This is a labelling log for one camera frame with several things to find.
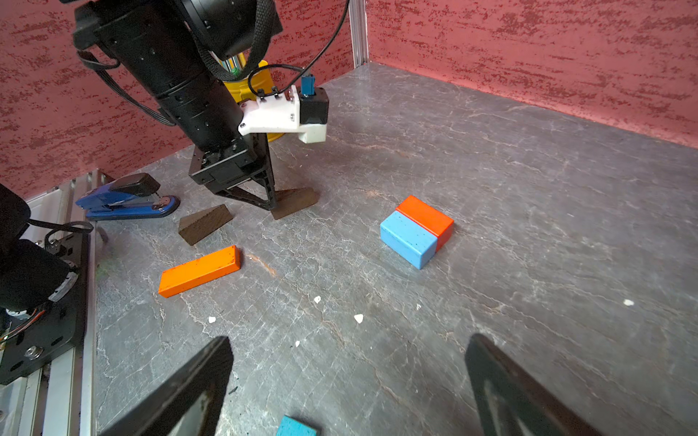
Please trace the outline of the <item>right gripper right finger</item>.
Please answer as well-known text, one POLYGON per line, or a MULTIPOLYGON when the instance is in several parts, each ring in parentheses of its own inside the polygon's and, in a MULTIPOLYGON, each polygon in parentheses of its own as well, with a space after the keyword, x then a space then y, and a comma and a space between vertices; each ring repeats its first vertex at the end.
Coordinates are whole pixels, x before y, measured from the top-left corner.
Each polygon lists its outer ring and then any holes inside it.
POLYGON ((600 433, 483 334, 471 336, 465 365, 485 435, 600 433))

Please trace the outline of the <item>light blue rectangular block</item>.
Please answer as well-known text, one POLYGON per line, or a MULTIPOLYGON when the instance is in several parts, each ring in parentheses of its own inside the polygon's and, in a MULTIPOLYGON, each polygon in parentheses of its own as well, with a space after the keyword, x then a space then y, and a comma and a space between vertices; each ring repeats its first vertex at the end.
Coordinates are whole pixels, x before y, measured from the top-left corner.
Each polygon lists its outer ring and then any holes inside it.
POLYGON ((398 211, 383 220, 380 237, 417 269, 424 268, 436 253, 437 237, 398 211))

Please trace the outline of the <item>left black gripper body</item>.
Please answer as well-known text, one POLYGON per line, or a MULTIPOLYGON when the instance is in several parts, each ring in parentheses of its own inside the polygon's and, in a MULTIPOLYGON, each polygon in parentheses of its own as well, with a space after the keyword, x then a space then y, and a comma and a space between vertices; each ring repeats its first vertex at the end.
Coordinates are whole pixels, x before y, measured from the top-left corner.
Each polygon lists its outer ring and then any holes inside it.
POLYGON ((189 176, 216 194, 265 175, 268 170, 265 134, 249 134, 219 152, 194 148, 189 176))

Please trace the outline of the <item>dark brown wedge block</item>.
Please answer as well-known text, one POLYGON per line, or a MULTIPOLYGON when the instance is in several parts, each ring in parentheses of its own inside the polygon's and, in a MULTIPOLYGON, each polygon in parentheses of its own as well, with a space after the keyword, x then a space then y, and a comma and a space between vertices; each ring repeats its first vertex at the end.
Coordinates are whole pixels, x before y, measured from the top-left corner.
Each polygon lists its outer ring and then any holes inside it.
POLYGON ((232 221, 234 216, 225 205, 218 205, 182 218, 178 234, 191 246, 232 221))

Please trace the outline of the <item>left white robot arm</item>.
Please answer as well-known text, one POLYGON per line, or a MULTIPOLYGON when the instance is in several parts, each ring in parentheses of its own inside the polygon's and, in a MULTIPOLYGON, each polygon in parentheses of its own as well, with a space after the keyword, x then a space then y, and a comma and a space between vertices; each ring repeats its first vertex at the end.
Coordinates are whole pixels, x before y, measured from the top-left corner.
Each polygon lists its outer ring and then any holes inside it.
POLYGON ((82 63, 129 100, 108 72, 123 66, 156 103, 141 109, 179 127, 196 150, 190 175, 213 194, 276 207, 267 140, 249 133, 226 83, 258 67, 283 29, 272 1, 88 1, 75 11, 82 63))

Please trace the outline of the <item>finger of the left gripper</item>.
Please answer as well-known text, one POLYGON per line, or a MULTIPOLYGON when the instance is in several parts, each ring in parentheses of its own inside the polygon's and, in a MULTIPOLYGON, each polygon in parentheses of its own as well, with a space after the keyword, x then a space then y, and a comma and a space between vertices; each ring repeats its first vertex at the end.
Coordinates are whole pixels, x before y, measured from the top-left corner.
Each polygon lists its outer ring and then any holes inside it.
POLYGON ((240 186, 234 186, 222 189, 217 192, 218 196, 235 200, 242 203, 249 203, 260 209, 273 209, 273 188, 268 183, 259 183, 265 189, 265 198, 259 197, 240 186))
POLYGON ((272 211, 276 208, 276 187, 274 186, 274 172, 267 136, 254 136, 254 149, 259 157, 260 171, 253 176, 253 179, 258 185, 265 188, 264 208, 267 211, 272 211))

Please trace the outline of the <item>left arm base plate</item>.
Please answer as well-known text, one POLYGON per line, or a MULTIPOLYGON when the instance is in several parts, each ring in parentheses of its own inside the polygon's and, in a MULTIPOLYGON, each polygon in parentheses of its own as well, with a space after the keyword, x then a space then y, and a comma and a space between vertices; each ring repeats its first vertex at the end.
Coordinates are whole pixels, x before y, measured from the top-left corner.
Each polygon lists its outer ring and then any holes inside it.
POLYGON ((1 383, 50 363, 82 343, 90 234, 87 222, 31 218, 28 203, 1 187, 1 383))

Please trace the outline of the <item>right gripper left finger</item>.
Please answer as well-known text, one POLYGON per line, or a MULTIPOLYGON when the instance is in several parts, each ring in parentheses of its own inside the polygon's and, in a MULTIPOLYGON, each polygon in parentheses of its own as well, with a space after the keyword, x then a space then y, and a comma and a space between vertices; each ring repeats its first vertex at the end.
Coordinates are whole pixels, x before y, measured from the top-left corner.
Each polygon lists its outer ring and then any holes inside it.
POLYGON ((230 340, 212 339, 105 435, 214 435, 234 364, 230 340))

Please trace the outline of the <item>red rectangular block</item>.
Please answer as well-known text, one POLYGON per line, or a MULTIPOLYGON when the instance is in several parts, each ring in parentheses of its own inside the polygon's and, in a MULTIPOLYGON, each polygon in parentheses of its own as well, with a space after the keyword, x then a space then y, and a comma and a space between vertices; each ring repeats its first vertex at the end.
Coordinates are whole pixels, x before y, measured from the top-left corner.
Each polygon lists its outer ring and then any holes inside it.
POLYGON ((408 196, 396 210, 437 238, 438 253, 454 233, 454 220, 417 197, 408 196))

